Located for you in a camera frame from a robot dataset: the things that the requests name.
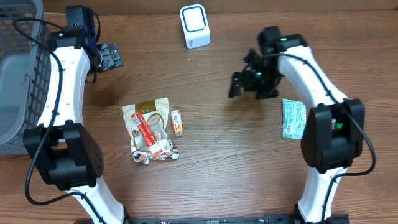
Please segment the teal tissue pack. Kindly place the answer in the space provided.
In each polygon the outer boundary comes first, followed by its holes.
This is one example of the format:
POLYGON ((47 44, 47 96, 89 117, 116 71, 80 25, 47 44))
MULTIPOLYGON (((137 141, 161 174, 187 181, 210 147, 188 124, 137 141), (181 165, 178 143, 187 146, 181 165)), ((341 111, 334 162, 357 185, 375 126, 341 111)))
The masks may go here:
POLYGON ((282 137, 301 139, 307 121, 307 110, 301 101, 282 100, 282 137))

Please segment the brown nut snack pouch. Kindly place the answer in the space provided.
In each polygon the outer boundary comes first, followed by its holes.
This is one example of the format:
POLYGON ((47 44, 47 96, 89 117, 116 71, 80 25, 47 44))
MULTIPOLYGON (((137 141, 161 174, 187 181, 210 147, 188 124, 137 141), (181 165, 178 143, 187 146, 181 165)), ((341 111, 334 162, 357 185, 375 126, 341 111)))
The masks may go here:
POLYGON ((134 162, 148 164, 150 160, 177 160, 179 151, 166 133, 169 99, 159 98, 122 107, 126 129, 131 137, 131 157, 134 162), (140 111, 163 152, 153 157, 141 132, 131 116, 140 111))

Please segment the red snack bar wrapper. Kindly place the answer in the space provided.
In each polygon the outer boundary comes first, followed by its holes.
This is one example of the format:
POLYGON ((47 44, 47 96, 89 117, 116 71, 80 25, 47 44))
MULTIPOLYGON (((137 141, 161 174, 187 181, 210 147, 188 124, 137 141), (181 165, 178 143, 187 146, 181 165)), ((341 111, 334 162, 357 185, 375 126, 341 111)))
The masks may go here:
POLYGON ((148 124, 146 123, 142 113, 140 111, 134 113, 131 116, 132 120, 141 132, 145 142, 147 143, 149 150, 153 157, 158 156, 163 152, 163 148, 157 143, 155 137, 153 136, 148 124))

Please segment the orange snack packet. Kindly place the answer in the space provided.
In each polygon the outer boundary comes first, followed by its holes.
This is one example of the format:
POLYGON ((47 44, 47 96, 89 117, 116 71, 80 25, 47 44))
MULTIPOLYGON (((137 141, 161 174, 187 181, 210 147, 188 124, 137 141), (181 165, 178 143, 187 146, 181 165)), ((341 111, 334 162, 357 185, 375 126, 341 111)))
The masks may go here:
POLYGON ((182 126, 182 119, 179 110, 172 110, 171 113, 172 123, 174 128, 174 134, 176 137, 183 136, 183 126, 182 126))

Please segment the green bottle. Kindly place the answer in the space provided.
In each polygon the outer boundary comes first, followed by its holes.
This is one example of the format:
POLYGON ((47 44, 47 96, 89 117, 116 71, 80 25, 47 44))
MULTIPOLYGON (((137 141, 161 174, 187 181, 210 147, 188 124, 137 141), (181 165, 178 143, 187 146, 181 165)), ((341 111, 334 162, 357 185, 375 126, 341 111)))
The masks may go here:
POLYGON ((339 123, 336 120, 332 121, 332 129, 341 129, 343 127, 343 123, 339 123))

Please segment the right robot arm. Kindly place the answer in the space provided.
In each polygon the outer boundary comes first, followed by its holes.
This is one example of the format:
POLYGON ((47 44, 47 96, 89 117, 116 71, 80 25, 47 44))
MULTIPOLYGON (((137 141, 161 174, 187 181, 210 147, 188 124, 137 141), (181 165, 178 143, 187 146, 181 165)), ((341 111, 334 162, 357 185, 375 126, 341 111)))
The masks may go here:
POLYGON ((229 97, 252 91, 257 100, 275 98, 282 78, 288 79, 307 109, 301 138, 309 166, 302 198, 291 215, 266 215, 267 223, 349 223, 334 214, 331 204, 340 179, 363 149, 364 105, 349 99, 328 79, 301 34, 282 35, 277 26, 265 27, 251 49, 246 66, 233 73, 229 97))

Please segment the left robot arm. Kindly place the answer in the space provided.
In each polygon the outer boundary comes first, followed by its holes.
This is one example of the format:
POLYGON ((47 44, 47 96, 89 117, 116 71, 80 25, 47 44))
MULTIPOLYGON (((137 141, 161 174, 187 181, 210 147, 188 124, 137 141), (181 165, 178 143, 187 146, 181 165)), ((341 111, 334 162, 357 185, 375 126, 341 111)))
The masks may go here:
POLYGON ((83 125, 86 78, 121 67, 115 44, 101 44, 100 19, 85 6, 66 8, 67 24, 39 47, 50 54, 51 75, 44 110, 36 128, 26 129, 22 142, 32 163, 25 180, 27 200, 39 205, 29 191, 32 172, 55 185, 63 195, 43 205, 74 197, 92 223, 128 223, 123 204, 112 195, 103 178, 101 148, 83 125))

